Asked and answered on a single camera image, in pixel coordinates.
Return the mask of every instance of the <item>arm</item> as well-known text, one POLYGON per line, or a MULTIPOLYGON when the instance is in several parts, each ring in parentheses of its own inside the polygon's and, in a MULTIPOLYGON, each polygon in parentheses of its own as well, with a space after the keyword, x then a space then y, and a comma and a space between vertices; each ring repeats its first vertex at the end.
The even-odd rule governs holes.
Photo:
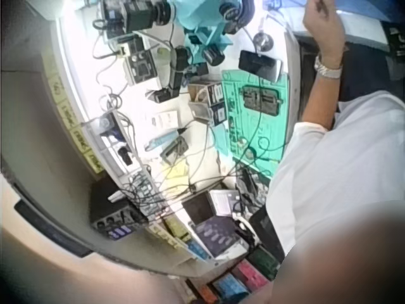
MULTIPOLYGON (((335 0, 308 0, 304 24, 318 43, 321 62, 327 68, 340 68, 345 44, 342 22, 336 13, 335 0)), ((340 79, 316 77, 309 101, 302 116, 330 130, 339 98, 340 79)))

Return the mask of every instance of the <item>smartphone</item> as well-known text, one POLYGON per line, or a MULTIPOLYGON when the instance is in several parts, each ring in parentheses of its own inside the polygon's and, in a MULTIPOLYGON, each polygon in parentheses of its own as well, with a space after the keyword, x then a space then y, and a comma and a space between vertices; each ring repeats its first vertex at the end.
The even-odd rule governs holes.
POLYGON ((277 82, 283 62, 262 54, 241 51, 239 69, 264 78, 270 82, 277 82))

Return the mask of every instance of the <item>wristwatch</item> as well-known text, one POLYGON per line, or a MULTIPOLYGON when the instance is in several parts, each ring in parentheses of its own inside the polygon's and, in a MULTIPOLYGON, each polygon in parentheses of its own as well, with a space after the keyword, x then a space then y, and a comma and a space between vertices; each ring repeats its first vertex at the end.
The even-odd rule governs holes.
POLYGON ((315 70, 322 76, 330 79, 340 79, 340 77, 342 76, 342 66, 340 66, 338 70, 327 68, 321 63, 319 55, 315 59, 315 70))

